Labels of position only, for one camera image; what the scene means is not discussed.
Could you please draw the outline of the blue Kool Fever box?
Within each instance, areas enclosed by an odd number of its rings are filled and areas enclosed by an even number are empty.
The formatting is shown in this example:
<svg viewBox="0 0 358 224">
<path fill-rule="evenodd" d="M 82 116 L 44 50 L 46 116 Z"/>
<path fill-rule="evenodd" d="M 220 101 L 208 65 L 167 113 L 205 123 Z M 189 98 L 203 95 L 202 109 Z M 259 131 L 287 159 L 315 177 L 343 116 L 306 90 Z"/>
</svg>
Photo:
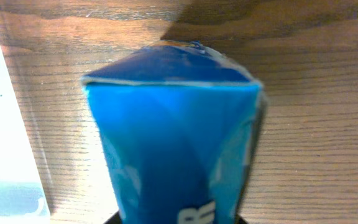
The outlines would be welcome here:
<svg viewBox="0 0 358 224">
<path fill-rule="evenodd" d="M 198 42 L 161 40 L 81 79 L 118 206 L 110 223 L 243 223 L 263 84 Z"/>
</svg>

